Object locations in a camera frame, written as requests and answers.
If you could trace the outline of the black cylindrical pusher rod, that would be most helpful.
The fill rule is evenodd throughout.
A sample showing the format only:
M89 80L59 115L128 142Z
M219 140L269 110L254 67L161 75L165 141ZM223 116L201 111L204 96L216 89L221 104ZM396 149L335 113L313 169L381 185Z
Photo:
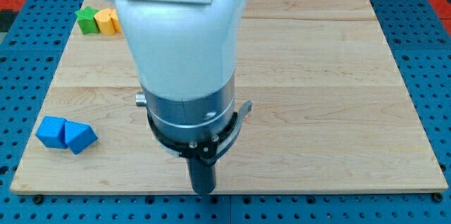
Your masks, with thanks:
M205 164L199 158L188 158L187 169L194 192L197 194L209 194L215 189L215 164Z

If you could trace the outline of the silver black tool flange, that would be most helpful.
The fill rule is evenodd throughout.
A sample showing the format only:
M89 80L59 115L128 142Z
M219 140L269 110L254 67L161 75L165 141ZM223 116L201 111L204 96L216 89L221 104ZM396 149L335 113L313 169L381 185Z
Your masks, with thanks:
M147 109L149 126L169 154L212 166L232 147L252 101L235 111L235 77L212 94L189 101L158 97L147 89L136 93L136 105Z

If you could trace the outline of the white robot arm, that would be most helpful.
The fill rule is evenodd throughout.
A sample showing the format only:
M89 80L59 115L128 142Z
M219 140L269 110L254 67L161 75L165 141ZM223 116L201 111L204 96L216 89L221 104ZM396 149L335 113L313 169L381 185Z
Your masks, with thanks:
M149 125L187 161L193 190L216 186L215 164L252 103L235 107L237 29L248 0L108 0L142 86Z

